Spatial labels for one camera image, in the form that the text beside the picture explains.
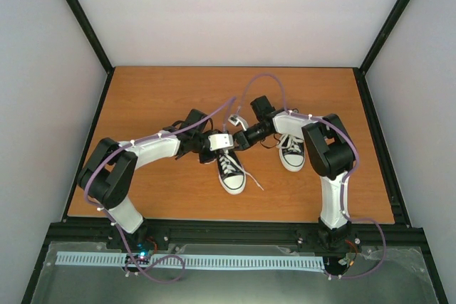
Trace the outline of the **white shoelace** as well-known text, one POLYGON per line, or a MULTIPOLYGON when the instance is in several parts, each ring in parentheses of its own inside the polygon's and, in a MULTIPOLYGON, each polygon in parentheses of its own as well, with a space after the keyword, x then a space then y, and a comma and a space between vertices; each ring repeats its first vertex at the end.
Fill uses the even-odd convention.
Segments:
POLYGON ((304 141, 293 135, 282 135, 277 148, 283 150, 283 155, 304 154, 304 141))

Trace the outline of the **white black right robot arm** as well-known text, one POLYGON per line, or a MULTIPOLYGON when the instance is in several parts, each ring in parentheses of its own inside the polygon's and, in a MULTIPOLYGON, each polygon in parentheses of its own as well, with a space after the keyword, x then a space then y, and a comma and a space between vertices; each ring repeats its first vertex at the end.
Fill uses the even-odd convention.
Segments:
POLYGON ((310 161, 321 180, 320 234, 328 239, 348 235, 351 228, 348 182, 359 156, 339 116, 330 114, 321 117, 293 110, 277 110, 265 96, 253 100, 251 107, 257 124, 248 125, 238 112, 227 119, 232 125, 242 128, 233 134, 237 149, 247 150, 274 134, 284 137, 279 143, 281 150, 290 150, 292 140, 298 146, 303 145, 304 159, 310 161))

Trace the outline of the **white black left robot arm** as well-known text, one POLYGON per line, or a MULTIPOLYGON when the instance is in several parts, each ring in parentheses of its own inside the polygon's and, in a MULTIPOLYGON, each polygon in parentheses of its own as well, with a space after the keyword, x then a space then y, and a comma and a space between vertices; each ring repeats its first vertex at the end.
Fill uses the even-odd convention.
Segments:
POLYGON ((185 120, 178 120, 158 133, 138 140, 116 142, 103 138, 97 144, 77 178, 88 200, 118 225, 123 240, 131 248, 142 248, 148 240, 143 216, 128 197, 135 171, 163 158, 179 159, 189 152, 208 157, 207 123, 212 118, 192 109, 185 120))

